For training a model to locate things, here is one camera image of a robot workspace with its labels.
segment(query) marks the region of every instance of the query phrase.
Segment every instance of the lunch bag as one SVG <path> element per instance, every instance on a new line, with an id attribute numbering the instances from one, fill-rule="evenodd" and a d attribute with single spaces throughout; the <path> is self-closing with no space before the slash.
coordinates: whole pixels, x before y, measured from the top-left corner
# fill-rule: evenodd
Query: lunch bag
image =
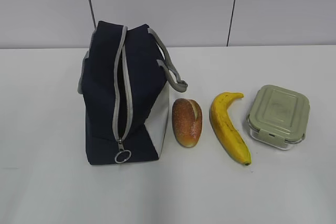
<path id="1" fill-rule="evenodd" d="M 86 107 L 89 163 L 159 159 L 169 113 L 169 85 L 178 92 L 187 89 L 166 47 L 148 25 L 128 30 L 100 21 L 78 84 Z"/>

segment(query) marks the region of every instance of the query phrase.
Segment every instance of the zipper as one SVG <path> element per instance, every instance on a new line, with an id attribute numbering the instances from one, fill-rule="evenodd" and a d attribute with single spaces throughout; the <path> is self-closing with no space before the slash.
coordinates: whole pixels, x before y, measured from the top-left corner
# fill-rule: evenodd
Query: zipper
<path id="1" fill-rule="evenodd" d="M 122 72 L 124 77 L 125 93 L 126 93 L 126 110 L 127 110 L 127 121 L 126 128 L 121 141 L 124 141 L 130 132 L 132 120 L 133 120 L 133 97 L 130 84 L 130 76 L 128 74 L 127 59 L 125 46 L 122 47 Z"/>
<path id="2" fill-rule="evenodd" d="M 125 150 L 123 146 L 123 141 L 126 139 L 128 133 L 130 132 L 130 128 L 132 125 L 133 120 L 133 99 L 132 99 L 132 91 L 130 85 L 130 77 L 128 74 L 128 66 L 127 66 L 127 59 L 126 59 L 126 51 L 124 41 L 127 32 L 127 27 L 123 27 L 122 36 L 119 44 L 119 48 L 117 51 L 116 59 L 114 61 L 114 91 L 115 91 L 115 103 L 114 103 L 114 112 L 113 112 L 113 120 L 112 120 L 112 131 L 114 138 L 118 143 L 119 152 L 115 155 L 114 160 L 116 163 L 124 163 L 126 162 L 132 155 L 130 150 Z M 119 113 L 120 113 L 120 89 L 118 84 L 118 66 L 122 64 L 122 77 L 124 83 L 124 91 L 126 97 L 126 111 L 127 111 L 127 118 L 126 118 L 126 126 L 122 136 L 119 134 L 118 124 L 119 124 Z M 118 157 L 121 154 L 126 154 L 125 158 L 121 158 L 122 160 L 119 161 Z"/>

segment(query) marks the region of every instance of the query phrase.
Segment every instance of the white wall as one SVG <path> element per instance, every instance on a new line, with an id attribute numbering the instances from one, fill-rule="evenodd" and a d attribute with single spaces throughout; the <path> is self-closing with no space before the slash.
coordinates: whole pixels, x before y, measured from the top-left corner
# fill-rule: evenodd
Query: white wall
<path id="1" fill-rule="evenodd" d="M 96 20 L 149 24 L 167 46 L 224 46 L 233 0 L 92 0 Z"/>
<path id="2" fill-rule="evenodd" d="M 0 48 L 88 47 L 87 0 L 0 0 Z"/>
<path id="3" fill-rule="evenodd" d="M 148 23 L 168 46 L 224 46 L 233 0 L 92 0 L 96 20 Z M 88 47 L 88 0 L 0 0 L 0 48 Z M 336 0 L 236 0 L 230 46 L 336 44 Z"/>
<path id="4" fill-rule="evenodd" d="M 336 0 L 236 0 L 230 46 L 336 44 Z"/>

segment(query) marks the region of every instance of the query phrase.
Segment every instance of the gray trim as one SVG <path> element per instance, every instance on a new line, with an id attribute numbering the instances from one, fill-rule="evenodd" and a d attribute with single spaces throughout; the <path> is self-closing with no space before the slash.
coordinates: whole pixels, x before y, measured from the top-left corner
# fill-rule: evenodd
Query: gray trim
<path id="1" fill-rule="evenodd" d="M 121 138 L 121 141 L 124 141 L 128 133 L 130 132 L 132 121 L 133 121 L 133 98 L 132 98 L 132 90 L 131 90 L 131 84 L 130 84 L 130 76 L 128 74 L 125 46 L 122 47 L 122 69 L 123 69 L 125 93 L 126 93 L 126 104 L 127 104 L 126 128 L 125 128 L 124 135 Z"/>
<path id="2" fill-rule="evenodd" d="M 119 42 L 119 47 L 117 50 L 117 55 L 114 60 L 114 91 L 115 91 L 115 102 L 114 102 L 114 112 L 113 112 L 113 120 L 112 120 L 112 131 L 114 138 L 118 141 L 119 138 L 119 132 L 118 132 L 118 117 L 119 117 L 119 107 L 120 107 L 120 93 L 119 93 L 119 87 L 118 87 L 118 63 L 120 59 L 120 54 L 122 47 L 125 42 L 127 33 L 127 26 L 123 26 L 122 28 L 122 34 Z"/>
<path id="3" fill-rule="evenodd" d="M 162 40 L 159 38 L 159 36 L 156 34 L 156 32 L 152 28 L 148 28 L 148 33 L 153 35 L 153 37 L 156 40 L 156 43 L 158 44 L 158 46 L 161 48 L 163 52 L 165 62 L 163 62 L 162 60 L 157 60 L 158 62 L 157 64 L 159 64 L 159 66 L 163 68 L 169 84 L 177 92 L 181 92 L 181 93 L 185 92 L 187 90 L 188 84 L 185 81 L 181 80 L 180 74 L 175 68 L 170 58 L 169 52 L 167 48 L 165 47 L 164 43 L 162 42 Z M 175 75 L 176 82 L 173 80 L 169 71 L 172 71 L 173 74 Z"/>
<path id="4" fill-rule="evenodd" d="M 85 68 L 85 60 L 89 58 L 89 51 L 86 52 L 84 58 L 83 58 L 83 61 L 82 61 L 82 72 L 80 74 L 80 78 L 79 78 L 79 81 L 78 81 L 78 88 L 77 88 L 77 92 L 79 94 L 83 94 L 83 91 L 82 91 L 82 80 L 83 80 L 83 73 L 84 73 L 84 68 Z"/>
<path id="5" fill-rule="evenodd" d="M 164 73 L 166 75 L 167 81 L 169 82 L 170 86 L 172 86 L 173 89 L 175 89 L 177 92 L 183 93 L 187 90 L 188 84 L 185 81 L 180 81 L 179 83 L 176 83 L 172 77 L 172 75 L 169 72 L 169 69 L 167 68 L 166 64 L 162 60 L 156 60 L 158 65 L 163 68 Z"/>

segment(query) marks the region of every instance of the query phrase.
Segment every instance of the bread roll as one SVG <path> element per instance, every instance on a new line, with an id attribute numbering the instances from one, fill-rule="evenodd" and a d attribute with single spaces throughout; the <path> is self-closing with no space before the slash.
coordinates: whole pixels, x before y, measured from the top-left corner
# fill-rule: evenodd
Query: bread roll
<path id="1" fill-rule="evenodd" d="M 177 99 L 173 104 L 173 131 L 184 147 L 197 144 L 202 132 L 202 110 L 194 100 Z"/>

